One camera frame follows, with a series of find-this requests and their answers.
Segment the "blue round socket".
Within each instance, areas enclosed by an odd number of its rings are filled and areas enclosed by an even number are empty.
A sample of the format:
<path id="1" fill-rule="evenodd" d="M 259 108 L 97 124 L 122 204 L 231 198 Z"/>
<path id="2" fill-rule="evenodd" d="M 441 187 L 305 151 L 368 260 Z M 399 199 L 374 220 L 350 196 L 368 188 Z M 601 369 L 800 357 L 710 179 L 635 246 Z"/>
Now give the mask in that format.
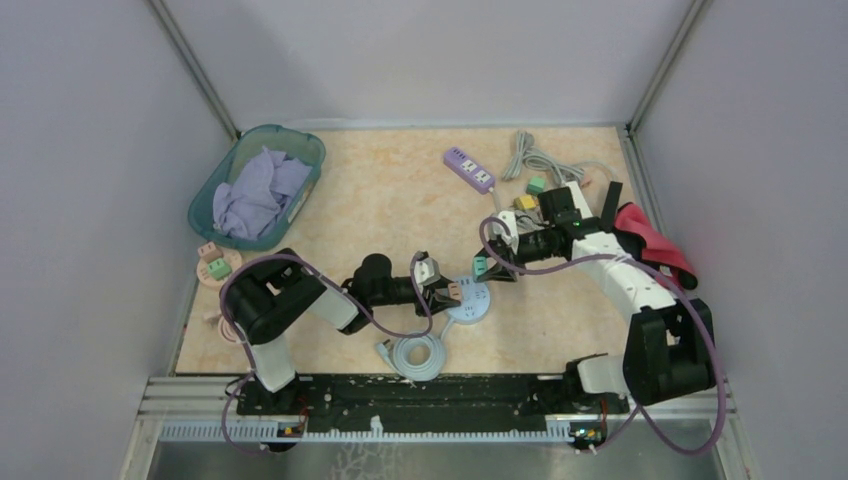
<path id="1" fill-rule="evenodd" d="M 460 325 L 479 323 L 491 306 L 491 293 L 488 286 L 476 282 L 472 276 L 462 276 L 456 280 L 462 298 L 460 305 L 445 311 L 448 319 Z"/>

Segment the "yellow plug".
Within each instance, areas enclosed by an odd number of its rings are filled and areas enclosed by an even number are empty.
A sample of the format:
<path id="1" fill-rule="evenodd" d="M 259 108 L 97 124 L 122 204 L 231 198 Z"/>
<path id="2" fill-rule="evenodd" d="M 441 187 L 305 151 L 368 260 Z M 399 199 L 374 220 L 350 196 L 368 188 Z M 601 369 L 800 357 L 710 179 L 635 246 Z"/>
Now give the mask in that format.
<path id="1" fill-rule="evenodd" d="M 524 194 L 514 199 L 514 207 L 520 211 L 531 211 L 538 207 L 537 198 L 530 194 Z"/>

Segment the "black power strip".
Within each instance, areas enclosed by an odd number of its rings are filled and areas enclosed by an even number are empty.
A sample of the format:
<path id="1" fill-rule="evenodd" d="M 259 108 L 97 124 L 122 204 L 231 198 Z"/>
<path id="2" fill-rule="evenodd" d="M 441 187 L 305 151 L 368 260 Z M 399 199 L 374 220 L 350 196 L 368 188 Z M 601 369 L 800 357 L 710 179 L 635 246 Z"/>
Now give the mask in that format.
<path id="1" fill-rule="evenodd" d="M 622 190 L 622 182 L 611 181 L 609 183 L 601 213 L 599 215 L 599 226 L 605 232 L 611 232 L 614 227 Z"/>

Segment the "purple power strip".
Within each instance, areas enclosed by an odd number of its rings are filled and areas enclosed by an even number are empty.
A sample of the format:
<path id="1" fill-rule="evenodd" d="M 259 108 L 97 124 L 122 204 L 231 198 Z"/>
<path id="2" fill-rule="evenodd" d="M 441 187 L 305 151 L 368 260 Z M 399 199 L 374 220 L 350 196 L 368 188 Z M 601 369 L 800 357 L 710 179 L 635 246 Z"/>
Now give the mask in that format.
<path id="1" fill-rule="evenodd" d="M 494 192 L 495 177 L 482 164 L 458 147 L 444 152 L 443 163 L 481 195 Z"/>

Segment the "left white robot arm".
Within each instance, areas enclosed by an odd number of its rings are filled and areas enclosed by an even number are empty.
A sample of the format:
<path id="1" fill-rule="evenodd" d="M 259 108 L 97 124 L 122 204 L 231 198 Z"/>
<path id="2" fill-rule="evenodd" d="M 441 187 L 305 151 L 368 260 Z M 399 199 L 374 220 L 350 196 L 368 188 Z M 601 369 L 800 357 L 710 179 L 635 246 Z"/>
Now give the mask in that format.
<path id="1" fill-rule="evenodd" d="M 377 323 L 377 307 L 411 305 L 417 316 L 431 319 L 460 304 L 459 286 L 440 273 L 426 252 L 413 256 L 408 275 L 402 277 L 393 276 L 387 256 L 372 253 L 337 284 L 285 248 L 247 262 L 219 292 L 221 314 L 242 342 L 250 371 L 262 386 L 260 399 L 277 414 L 292 411 L 300 399 L 285 333 L 304 315 L 352 335 Z"/>

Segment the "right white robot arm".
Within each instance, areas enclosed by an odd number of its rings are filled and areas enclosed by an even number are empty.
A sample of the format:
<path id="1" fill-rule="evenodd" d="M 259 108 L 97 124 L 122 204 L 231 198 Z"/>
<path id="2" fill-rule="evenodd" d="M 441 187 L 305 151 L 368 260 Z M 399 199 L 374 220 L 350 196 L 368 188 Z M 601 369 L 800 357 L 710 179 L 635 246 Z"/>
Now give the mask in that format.
<path id="1" fill-rule="evenodd" d="M 595 354 L 567 365 L 563 398 L 576 412 L 590 411 L 603 394 L 653 405 L 717 383 L 709 308 L 686 299 L 672 280 L 634 259 L 614 232 L 622 188 L 610 183 L 600 215 L 570 182 L 540 195 L 540 229 L 520 232 L 511 211 L 481 225 L 481 254 L 496 263 L 481 280 L 514 282 L 530 274 L 528 264 L 562 258 L 588 275 L 626 321 L 622 354 Z"/>

